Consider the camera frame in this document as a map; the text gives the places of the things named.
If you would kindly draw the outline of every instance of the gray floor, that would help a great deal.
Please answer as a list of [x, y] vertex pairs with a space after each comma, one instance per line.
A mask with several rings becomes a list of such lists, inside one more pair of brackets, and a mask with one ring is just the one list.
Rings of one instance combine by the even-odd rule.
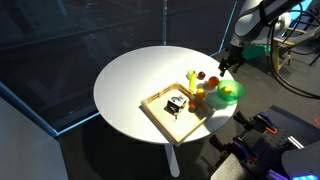
[[[313, 47], [304, 47], [303, 51]], [[308, 66], [314, 57], [316, 54], [294, 54], [291, 66], [283, 67], [281, 75], [298, 87], [320, 94], [320, 62]], [[249, 117], [275, 105], [319, 128], [314, 119], [320, 117], [320, 101], [299, 97], [281, 87], [270, 75], [265, 58], [248, 60], [233, 77], [246, 88], [237, 111], [241, 110]], [[228, 143], [242, 131], [243, 127], [230, 119], [214, 134], [222, 143]], [[178, 178], [170, 175], [162, 145], [141, 143], [123, 136], [101, 118], [58, 139], [71, 180], [208, 180], [216, 170], [214, 165], [220, 155], [208, 143], [212, 135], [176, 148], [181, 171]]]

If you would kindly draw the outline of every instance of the table leg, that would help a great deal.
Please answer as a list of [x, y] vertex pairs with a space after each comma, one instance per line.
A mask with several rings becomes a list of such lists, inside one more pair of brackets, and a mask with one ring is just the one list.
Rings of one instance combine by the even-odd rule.
[[180, 175], [180, 170], [177, 162], [177, 157], [173, 149], [173, 145], [164, 144], [164, 148], [166, 150], [171, 175], [173, 177], [178, 177]]

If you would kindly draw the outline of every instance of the glass wall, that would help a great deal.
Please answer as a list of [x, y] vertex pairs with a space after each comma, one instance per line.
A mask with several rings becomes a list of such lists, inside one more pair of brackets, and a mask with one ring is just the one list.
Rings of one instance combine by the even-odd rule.
[[219, 51], [235, 2], [1, 0], [0, 81], [61, 132], [98, 114], [95, 79], [121, 54], [154, 45]]

